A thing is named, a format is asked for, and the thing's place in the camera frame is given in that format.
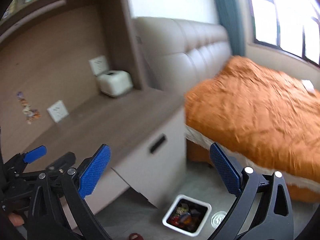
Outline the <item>person's left hand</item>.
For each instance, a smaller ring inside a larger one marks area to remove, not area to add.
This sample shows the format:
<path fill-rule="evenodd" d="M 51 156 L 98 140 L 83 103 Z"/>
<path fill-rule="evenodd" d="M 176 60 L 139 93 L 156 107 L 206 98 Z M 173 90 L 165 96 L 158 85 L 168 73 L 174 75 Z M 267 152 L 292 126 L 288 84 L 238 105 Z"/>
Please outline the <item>person's left hand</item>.
<path fill-rule="evenodd" d="M 24 224 L 23 218 L 15 213 L 10 213 L 8 218 L 15 227 L 22 226 Z"/>

